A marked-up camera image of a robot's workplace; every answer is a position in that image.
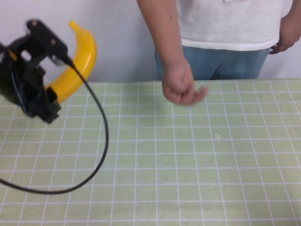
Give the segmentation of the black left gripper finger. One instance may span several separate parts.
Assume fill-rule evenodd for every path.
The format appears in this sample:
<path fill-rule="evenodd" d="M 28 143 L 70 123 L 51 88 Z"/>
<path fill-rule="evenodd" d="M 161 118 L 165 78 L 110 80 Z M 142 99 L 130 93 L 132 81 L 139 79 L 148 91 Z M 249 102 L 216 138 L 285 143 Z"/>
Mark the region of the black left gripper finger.
<path fill-rule="evenodd" d="M 58 103 L 58 96 L 51 87 L 46 88 L 45 92 L 50 104 Z"/>
<path fill-rule="evenodd" d="M 35 114 L 44 122 L 51 124 L 59 117 L 58 112 L 60 110 L 61 106 L 57 101 L 47 102 L 39 105 L 35 110 Z"/>

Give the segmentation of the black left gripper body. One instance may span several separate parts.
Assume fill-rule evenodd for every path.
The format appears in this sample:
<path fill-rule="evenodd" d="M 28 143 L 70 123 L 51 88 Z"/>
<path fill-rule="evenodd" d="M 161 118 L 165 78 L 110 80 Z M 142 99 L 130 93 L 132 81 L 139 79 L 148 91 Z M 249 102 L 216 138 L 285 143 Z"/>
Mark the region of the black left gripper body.
<path fill-rule="evenodd" d="M 47 103 L 40 62 L 49 56 L 36 38 L 25 35 L 4 47 L 4 98 L 19 106 L 28 117 L 37 117 L 35 110 Z"/>

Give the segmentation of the person's right hand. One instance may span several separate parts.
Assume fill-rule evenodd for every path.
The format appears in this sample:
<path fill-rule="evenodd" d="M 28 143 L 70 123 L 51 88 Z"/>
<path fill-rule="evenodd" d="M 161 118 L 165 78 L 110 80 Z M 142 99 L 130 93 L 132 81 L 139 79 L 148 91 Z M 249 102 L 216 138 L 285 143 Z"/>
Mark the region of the person's right hand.
<path fill-rule="evenodd" d="M 207 87 L 196 89 L 190 64 L 185 58 L 163 62 L 162 90 L 164 97 L 181 106 L 201 102 L 208 93 Z"/>

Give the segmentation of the person's left hand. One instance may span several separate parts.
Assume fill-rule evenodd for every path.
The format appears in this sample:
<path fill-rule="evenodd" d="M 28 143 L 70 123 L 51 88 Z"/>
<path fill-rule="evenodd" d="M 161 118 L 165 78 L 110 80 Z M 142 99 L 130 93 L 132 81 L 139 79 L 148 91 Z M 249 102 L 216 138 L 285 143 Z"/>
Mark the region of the person's left hand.
<path fill-rule="evenodd" d="M 284 52 L 291 48 L 301 37 L 301 18 L 293 14 L 287 14 L 281 19 L 279 41 L 272 46 L 270 55 Z"/>

